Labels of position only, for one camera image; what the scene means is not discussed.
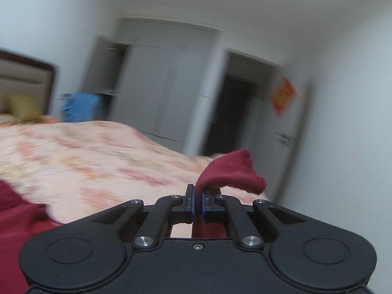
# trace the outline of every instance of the red blanket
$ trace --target red blanket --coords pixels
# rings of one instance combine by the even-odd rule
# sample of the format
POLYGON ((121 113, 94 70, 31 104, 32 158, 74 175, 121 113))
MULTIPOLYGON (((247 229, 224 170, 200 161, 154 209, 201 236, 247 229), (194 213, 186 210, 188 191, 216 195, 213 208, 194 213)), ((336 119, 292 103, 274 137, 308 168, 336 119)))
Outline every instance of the red blanket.
POLYGON ((28 289, 18 263, 20 248, 33 235, 58 225, 46 214, 45 205, 23 200, 0 181, 0 293, 21 294, 28 289))

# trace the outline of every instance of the white wall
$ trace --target white wall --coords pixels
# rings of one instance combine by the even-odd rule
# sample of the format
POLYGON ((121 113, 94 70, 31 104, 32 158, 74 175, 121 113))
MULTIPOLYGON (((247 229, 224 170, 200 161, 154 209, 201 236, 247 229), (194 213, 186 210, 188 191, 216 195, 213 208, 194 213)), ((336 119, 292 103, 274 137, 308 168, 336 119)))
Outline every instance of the white wall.
POLYGON ((281 204, 366 237, 392 293, 392 0, 370 0, 313 57, 303 146, 281 204))
POLYGON ((0 0, 0 48, 57 66, 50 111, 79 90, 95 35, 111 36, 116 13, 105 0, 0 0))

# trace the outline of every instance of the door handle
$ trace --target door handle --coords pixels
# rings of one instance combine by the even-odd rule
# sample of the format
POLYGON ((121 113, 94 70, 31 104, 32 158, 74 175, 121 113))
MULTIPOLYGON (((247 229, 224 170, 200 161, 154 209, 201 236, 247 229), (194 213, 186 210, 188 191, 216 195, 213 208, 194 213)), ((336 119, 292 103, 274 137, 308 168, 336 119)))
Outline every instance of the door handle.
POLYGON ((292 147, 296 143, 296 139, 285 132, 276 132, 275 134, 278 136, 278 141, 283 146, 292 147))

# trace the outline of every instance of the wardrobe door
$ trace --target wardrobe door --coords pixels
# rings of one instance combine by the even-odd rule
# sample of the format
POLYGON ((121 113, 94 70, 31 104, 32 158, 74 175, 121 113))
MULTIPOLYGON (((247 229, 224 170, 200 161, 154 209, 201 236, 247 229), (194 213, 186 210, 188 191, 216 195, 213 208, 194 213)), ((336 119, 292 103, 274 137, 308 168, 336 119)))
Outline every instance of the wardrobe door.
POLYGON ((176 61, 176 53, 170 50, 130 47, 120 72, 111 120, 154 133, 162 98, 176 77, 176 61))
POLYGON ((120 21, 116 43, 143 45, 167 49, 167 36, 173 25, 150 21, 120 21))
POLYGON ((178 73, 157 133, 159 136, 185 141, 207 60, 198 54, 181 52, 178 73))

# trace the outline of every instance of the bed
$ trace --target bed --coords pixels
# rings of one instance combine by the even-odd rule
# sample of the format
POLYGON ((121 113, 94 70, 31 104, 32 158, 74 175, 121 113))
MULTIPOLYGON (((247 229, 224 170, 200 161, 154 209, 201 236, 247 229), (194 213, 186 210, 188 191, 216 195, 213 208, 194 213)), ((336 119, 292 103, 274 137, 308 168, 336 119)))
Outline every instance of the bed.
MULTIPOLYGON (((52 65, 0 52, 0 97, 15 92, 36 95, 47 113, 54 75, 52 65)), ((183 195, 211 161, 171 151, 116 122, 0 127, 0 178, 24 199, 48 204, 49 215, 61 223, 134 198, 154 204, 161 196, 183 195)), ((222 193, 245 204, 260 198, 229 187, 222 193)), ((190 234, 190 225, 175 226, 172 232, 190 234)))

